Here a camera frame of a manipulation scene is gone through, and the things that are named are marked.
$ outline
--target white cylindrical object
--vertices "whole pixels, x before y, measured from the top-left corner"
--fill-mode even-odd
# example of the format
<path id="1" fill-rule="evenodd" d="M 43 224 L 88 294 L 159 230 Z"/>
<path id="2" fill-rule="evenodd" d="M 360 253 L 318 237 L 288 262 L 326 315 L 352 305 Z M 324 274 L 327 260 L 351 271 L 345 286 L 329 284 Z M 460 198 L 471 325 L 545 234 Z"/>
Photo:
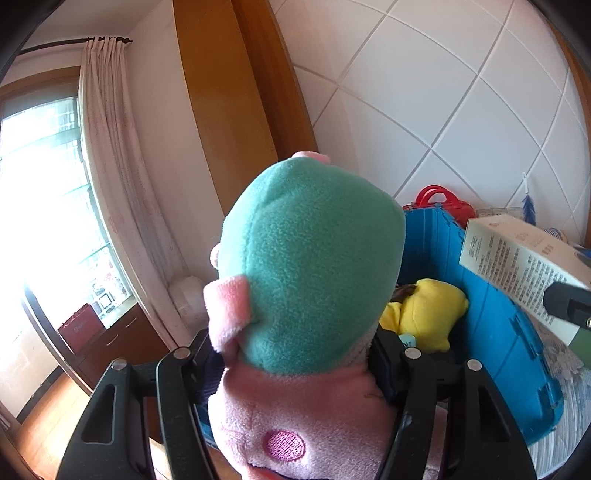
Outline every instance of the white cylindrical object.
<path id="1" fill-rule="evenodd" d="M 186 277 L 174 281 L 168 288 L 168 293 L 181 319 L 193 334 L 207 327 L 208 317 L 203 300 L 203 287 L 201 279 Z"/>

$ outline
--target plush pig toy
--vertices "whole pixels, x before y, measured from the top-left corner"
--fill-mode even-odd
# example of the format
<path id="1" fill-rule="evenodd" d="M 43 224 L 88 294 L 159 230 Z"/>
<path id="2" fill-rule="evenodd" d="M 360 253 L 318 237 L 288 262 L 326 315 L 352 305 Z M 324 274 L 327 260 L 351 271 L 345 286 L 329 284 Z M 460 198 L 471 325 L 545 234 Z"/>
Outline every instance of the plush pig toy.
<path id="1" fill-rule="evenodd" d="M 404 234 L 389 195 L 316 153 L 265 170 L 228 214 L 204 291 L 226 362 L 209 417 L 243 479 L 376 474 L 396 411 L 367 353 Z"/>

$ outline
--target pink plush body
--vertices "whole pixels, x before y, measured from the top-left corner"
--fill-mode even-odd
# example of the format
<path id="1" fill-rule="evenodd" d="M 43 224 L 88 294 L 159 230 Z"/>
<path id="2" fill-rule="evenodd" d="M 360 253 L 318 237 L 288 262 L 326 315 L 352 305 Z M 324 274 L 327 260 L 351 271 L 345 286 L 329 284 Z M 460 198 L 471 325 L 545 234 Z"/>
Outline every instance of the pink plush body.
<path id="1" fill-rule="evenodd" d="M 243 479 L 368 480 L 378 471 L 396 409 L 366 365 L 305 376 L 243 362 L 209 398 L 213 436 Z"/>

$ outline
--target red handbag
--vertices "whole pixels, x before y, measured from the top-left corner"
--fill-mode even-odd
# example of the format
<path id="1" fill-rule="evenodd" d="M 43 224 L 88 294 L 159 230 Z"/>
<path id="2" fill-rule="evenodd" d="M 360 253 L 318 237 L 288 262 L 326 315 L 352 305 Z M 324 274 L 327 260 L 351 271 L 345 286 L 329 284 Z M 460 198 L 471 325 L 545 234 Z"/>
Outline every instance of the red handbag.
<path id="1" fill-rule="evenodd" d="M 445 195 L 445 202 L 429 202 L 438 193 Z M 441 205 L 445 211 L 454 217 L 454 220 L 462 228 L 466 228 L 469 218 L 476 218 L 476 212 L 472 208 L 472 205 L 459 200 L 452 192 L 439 185 L 429 185 L 423 188 L 418 192 L 417 199 L 414 202 L 402 208 L 404 210 L 411 210 L 413 208 L 434 207 L 435 205 Z"/>

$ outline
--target window sill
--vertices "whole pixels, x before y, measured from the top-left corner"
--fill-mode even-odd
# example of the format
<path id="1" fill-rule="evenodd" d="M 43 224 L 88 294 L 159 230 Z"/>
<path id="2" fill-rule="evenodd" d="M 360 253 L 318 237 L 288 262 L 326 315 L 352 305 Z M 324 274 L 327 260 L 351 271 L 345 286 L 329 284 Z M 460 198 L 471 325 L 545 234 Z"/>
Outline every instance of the window sill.
<path id="1" fill-rule="evenodd" d="M 138 303 L 138 301 L 133 295 L 131 295 L 127 300 L 125 300 L 121 305 L 119 305 L 115 310 L 113 310 L 101 320 L 105 328 L 111 328 L 117 322 L 117 320 L 130 311 L 136 303 Z"/>

